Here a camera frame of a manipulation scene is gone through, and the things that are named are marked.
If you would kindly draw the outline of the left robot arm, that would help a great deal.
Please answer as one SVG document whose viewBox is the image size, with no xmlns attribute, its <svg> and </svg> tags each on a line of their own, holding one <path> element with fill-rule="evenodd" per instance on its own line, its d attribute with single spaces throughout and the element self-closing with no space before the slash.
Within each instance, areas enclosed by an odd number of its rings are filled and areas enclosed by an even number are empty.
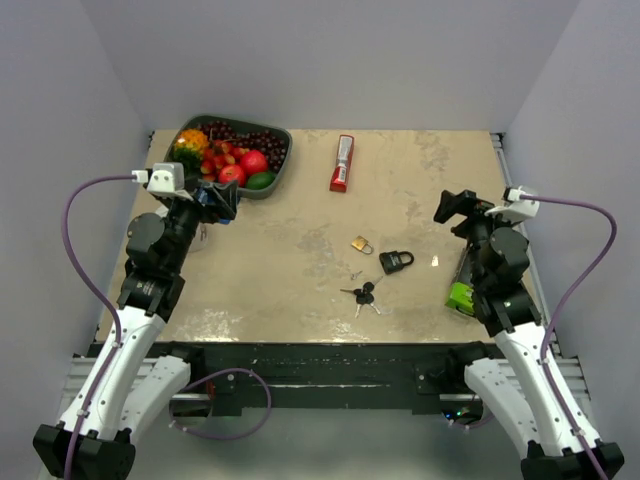
<svg viewBox="0 0 640 480">
<path fill-rule="evenodd" d="M 178 303 L 181 270 L 200 226 L 235 219 L 238 184 L 175 180 L 149 170 L 128 178 L 168 211 L 130 222 L 125 279 L 107 307 L 113 317 L 107 340 L 67 410 L 34 435 L 34 449 L 54 478 L 126 478 L 138 441 L 172 395 L 196 392 L 207 380 L 203 354 L 190 347 L 162 355 L 148 378 L 137 374 Z"/>
</svg>

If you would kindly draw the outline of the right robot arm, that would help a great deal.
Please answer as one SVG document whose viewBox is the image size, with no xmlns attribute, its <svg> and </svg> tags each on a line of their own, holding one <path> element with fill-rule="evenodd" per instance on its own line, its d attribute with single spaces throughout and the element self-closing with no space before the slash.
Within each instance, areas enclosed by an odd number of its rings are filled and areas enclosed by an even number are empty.
<svg viewBox="0 0 640 480">
<path fill-rule="evenodd" d="M 524 187 L 507 188 L 500 205 L 470 190 L 442 192 L 434 220 L 463 216 L 451 231 L 466 242 L 474 316 L 516 378 L 503 379 L 496 359 L 467 345 L 451 353 L 445 379 L 452 390 L 479 396 L 483 418 L 496 419 L 516 447 L 523 478 L 612 479 L 624 455 L 575 400 L 550 346 L 554 326 L 543 323 L 522 281 L 529 241 L 517 227 L 545 201 Z"/>
</svg>

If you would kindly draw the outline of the small brass padlock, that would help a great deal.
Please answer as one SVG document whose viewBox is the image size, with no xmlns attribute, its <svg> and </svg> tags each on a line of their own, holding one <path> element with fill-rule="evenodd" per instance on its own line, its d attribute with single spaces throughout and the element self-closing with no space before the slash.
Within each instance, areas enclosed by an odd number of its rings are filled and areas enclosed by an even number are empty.
<svg viewBox="0 0 640 480">
<path fill-rule="evenodd" d="M 351 246 L 357 251 L 365 254 L 371 255 L 374 252 L 374 247 L 370 244 L 370 242 L 364 238 L 363 236 L 357 236 L 352 242 Z"/>
</svg>

